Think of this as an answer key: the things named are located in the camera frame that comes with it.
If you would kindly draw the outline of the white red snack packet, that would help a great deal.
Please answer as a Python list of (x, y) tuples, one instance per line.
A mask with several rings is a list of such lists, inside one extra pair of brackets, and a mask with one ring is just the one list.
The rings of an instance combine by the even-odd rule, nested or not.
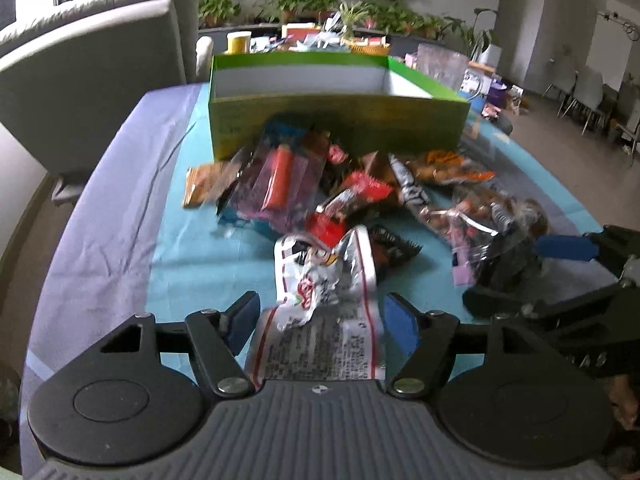
[(277, 303), (262, 311), (245, 361), (255, 386), (385, 379), (384, 327), (364, 226), (333, 248), (307, 234), (281, 237), (274, 277)]

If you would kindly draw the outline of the clear mixed snack packet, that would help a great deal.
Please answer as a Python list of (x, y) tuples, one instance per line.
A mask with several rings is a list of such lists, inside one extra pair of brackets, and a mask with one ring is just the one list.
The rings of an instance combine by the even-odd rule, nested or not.
[(535, 243), (550, 226), (536, 200), (491, 186), (459, 184), (449, 208), (425, 206), (419, 219), (449, 245), (457, 286), (510, 292), (541, 271)]

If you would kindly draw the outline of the black white wafer packet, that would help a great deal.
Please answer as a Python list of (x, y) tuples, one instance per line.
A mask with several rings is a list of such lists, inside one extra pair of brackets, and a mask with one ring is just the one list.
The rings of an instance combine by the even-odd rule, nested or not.
[(400, 202), (418, 220), (424, 220), (431, 200), (418, 183), (408, 166), (396, 155), (389, 154), (388, 161), (399, 184)]

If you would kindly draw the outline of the purple packet orange sausage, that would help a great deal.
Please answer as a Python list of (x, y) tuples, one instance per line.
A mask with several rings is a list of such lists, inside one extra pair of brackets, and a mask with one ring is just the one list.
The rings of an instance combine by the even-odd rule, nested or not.
[(329, 147), (324, 133), (267, 122), (218, 212), (218, 222), (251, 229), (272, 240), (303, 229), (321, 197)]

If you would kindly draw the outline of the red candy packet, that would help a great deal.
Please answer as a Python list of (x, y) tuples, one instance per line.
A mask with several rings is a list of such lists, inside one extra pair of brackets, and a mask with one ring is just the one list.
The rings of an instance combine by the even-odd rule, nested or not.
[(316, 207), (316, 213), (336, 222), (346, 222), (357, 211), (386, 200), (393, 190), (383, 181), (362, 171), (354, 171), (336, 194)]

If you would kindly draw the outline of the blue patterned tablecloth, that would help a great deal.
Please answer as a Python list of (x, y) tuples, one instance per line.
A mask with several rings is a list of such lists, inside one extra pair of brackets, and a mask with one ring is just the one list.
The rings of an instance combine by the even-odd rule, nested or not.
[[(247, 290), (262, 307), (276, 301), (273, 242), (255, 231), (217, 230), (213, 208), (183, 210), (186, 170), (212, 154), (208, 84), (146, 94), (120, 127), (82, 192), (43, 283), (28, 344), (22, 387), (21, 459), (35, 479), (44, 459), (27, 425), (26, 406), (40, 385), (81, 351), (139, 312), (181, 321), (203, 308), (225, 309)], [(562, 234), (599, 231), (598, 222), (532, 155), (489, 122), (463, 146), (495, 168), (513, 194), (541, 203)], [(462, 287), (452, 286), (450, 252), (408, 214), (381, 223), (422, 245), (412, 263), (378, 286), (378, 304), (399, 292), (419, 310), (472, 318)], [(534, 298), (564, 299), (613, 278), (597, 263), (554, 261), (524, 288)]]

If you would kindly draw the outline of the brown snack packet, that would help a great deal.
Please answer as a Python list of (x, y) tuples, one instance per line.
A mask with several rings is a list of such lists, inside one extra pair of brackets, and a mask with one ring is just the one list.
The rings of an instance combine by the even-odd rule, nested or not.
[(218, 204), (238, 178), (237, 162), (208, 162), (186, 170), (183, 208), (196, 208), (205, 203)]

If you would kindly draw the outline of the orange snack packet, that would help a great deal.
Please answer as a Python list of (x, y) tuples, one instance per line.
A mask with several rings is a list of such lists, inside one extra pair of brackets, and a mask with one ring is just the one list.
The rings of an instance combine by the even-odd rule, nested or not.
[(406, 164), (421, 183), (427, 185), (456, 185), (487, 182), (495, 173), (475, 160), (446, 150), (431, 150), (408, 158)]

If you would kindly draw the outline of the white dining chair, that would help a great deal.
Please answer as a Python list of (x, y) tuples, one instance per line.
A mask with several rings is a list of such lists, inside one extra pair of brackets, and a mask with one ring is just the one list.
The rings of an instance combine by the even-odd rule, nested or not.
[(581, 110), (584, 115), (582, 134), (585, 134), (590, 126), (606, 127), (614, 108), (612, 93), (606, 92), (607, 88), (602, 74), (585, 65), (578, 72), (574, 92), (561, 117)]

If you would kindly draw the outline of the purple gift bag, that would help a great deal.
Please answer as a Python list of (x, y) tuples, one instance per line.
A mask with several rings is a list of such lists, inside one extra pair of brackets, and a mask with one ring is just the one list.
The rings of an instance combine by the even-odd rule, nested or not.
[(508, 85), (502, 80), (494, 79), (489, 86), (486, 103), (504, 110), (506, 108), (506, 92), (508, 92)]

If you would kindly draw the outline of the green cardboard box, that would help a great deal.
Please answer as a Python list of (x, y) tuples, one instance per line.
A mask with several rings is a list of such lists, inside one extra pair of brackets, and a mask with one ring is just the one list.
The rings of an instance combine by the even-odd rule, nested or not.
[(349, 154), (457, 148), (469, 103), (394, 58), (346, 52), (216, 55), (209, 87), (213, 153), (229, 158), (267, 122), (329, 131)]

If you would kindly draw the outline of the clear glass mug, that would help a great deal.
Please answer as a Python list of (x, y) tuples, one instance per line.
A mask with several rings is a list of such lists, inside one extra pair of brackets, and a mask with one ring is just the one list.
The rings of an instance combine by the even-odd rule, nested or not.
[(439, 44), (419, 44), (416, 69), (468, 101), (482, 94), (483, 76), (470, 66), (467, 56)]

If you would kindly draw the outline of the yellow wicker basket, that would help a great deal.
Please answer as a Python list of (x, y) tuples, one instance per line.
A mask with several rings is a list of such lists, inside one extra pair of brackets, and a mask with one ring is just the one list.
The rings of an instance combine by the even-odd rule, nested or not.
[(371, 44), (365, 41), (347, 40), (345, 42), (349, 51), (355, 54), (370, 55), (370, 56), (386, 56), (390, 55), (390, 44)]

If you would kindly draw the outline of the yellow canister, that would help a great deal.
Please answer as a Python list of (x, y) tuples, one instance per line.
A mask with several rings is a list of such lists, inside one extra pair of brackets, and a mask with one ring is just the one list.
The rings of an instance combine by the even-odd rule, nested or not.
[(250, 40), (252, 33), (248, 30), (238, 30), (237, 32), (228, 32), (227, 34), (227, 50), (228, 55), (245, 54), (250, 52)]

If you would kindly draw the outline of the spider plant in vase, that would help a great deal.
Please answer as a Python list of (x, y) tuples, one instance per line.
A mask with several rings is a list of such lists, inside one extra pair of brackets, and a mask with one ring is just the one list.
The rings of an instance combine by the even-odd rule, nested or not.
[(346, 44), (355, 37), (355, 28), (368, 17), (368, 7), (362, 1), (340, 0), (337, 8), (342, 23), (341, 42)]

